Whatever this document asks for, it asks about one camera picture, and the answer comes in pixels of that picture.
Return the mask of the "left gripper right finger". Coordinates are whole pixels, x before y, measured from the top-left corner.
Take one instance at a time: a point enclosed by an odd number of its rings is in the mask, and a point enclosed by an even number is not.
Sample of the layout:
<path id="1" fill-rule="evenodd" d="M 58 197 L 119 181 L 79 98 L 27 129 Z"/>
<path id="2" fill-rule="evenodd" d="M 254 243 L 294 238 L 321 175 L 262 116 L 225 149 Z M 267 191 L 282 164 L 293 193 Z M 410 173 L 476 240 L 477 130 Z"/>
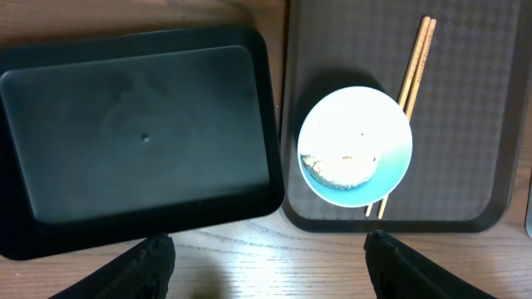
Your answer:
<path id="1" fill-rule="evenodd" d="M 494 299 L 380 229 L 364 250 L 377 299 Z"/>

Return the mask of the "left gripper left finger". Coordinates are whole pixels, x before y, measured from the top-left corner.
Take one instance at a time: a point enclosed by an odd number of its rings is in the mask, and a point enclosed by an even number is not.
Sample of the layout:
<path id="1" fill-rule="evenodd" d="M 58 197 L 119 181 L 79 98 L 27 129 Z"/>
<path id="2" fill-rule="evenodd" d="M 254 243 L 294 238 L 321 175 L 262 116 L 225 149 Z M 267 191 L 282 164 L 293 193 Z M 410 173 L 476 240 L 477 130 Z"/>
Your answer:
<path id="1" fill-rule="evenodd" d="M 174 269 L 173 239 L 158 233 L 52 299 L 165 299 Z"/>

